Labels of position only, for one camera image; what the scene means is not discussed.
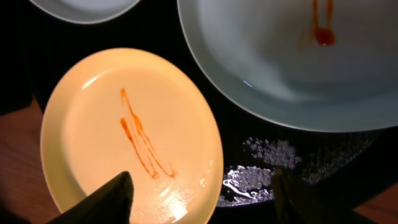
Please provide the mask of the pale green plate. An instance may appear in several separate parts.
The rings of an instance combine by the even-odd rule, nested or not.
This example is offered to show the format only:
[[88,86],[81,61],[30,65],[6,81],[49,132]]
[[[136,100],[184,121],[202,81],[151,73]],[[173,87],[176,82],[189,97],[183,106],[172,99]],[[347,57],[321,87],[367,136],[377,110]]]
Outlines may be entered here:
[[290,128],[397,125],[397,2],[178,1],[185,40],[234,104]]

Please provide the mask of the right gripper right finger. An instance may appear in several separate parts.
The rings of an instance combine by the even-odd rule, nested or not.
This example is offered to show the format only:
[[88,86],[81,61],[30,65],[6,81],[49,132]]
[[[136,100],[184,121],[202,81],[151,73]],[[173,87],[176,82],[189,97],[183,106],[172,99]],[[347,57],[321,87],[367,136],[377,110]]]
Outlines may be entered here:
[[321,194],[290,170],[271,177],[277,221],[282,224],[372,224],[373,221]]

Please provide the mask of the light blue plate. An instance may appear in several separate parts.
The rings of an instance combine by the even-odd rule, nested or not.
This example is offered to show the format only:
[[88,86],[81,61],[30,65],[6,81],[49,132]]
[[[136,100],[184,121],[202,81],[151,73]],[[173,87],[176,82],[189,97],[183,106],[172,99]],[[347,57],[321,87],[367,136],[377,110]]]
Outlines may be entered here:
[[99,24],[115,19],[140,0],[30,0],[47,14],[73,24]]

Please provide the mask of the yellow plate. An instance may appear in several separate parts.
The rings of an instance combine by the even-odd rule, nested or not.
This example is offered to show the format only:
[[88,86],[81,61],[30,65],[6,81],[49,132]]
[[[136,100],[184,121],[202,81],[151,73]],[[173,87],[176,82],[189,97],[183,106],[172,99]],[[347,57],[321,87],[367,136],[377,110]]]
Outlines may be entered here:
[[139,49],[103,50],[69,69],[45,107],[40,153],[61,212],[129,172],[131,223],[206,223],[223,179],[204,96],[175,65]]

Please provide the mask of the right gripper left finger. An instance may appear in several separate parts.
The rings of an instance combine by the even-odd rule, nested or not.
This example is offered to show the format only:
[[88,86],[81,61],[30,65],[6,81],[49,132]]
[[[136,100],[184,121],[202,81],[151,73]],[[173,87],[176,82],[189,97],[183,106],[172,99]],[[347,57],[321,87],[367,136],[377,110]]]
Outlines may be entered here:
[[49,224],[129,224],[134,185],[123,171]]

